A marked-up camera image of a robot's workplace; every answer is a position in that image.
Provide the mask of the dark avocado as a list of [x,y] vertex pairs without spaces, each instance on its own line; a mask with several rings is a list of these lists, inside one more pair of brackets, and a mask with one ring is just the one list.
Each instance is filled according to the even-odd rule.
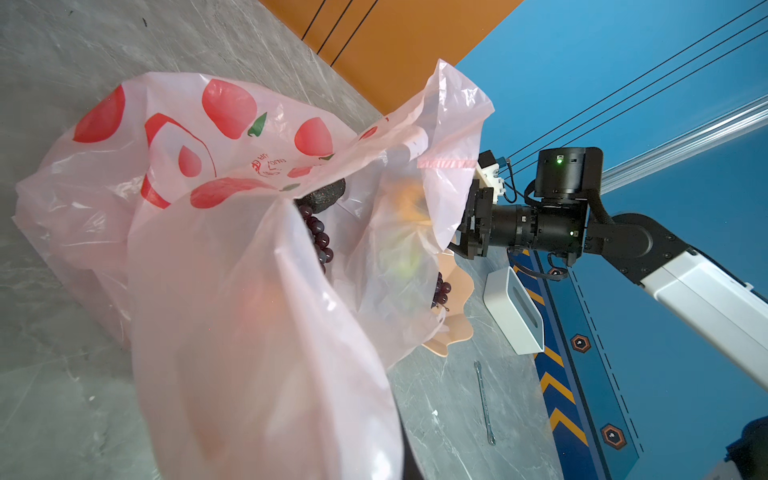
[[319,188],[295,201],[299,208],[319,214],[334,205],[345,193],[346,181],[340,179]]

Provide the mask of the pink printed plastic bag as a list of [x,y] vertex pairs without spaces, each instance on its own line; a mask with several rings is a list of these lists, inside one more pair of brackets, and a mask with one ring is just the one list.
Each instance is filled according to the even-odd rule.
[[[402,477],[387,371],[441,324],[493,109],[446,62],[360,134],[257,84],[148,73],[17,184],[16,225],[130,347],[164,478]],[[295,201],[340,179],[323,272]]]

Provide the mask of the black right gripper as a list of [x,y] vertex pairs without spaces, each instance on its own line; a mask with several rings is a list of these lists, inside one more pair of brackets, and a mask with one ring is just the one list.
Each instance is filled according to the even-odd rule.
[[494,189],[482,187],[478,179],[470,185],[462,220],[457,229],[458,242],[448,249],[455,255],[472,260],[485,257],[490,246]]

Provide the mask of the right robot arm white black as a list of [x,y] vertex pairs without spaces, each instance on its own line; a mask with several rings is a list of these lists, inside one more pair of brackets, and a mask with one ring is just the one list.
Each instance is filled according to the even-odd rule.
[[600,197],[602,166],[596,147],[542,150],[521,205],[494,204],[492,188],[474,181],[450,250],[468,260],[491,246],[541,251],[567,267],[584,253],[598,255],[766,386],[766,298],[656,220],[610,216]]

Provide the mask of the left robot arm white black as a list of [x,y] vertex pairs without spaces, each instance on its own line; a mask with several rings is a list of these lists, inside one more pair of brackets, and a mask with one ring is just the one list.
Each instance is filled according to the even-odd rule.
[[768,419],[749,422],[741,437],[726,447],[726,456],[705,476],[708,480],[768,479]]

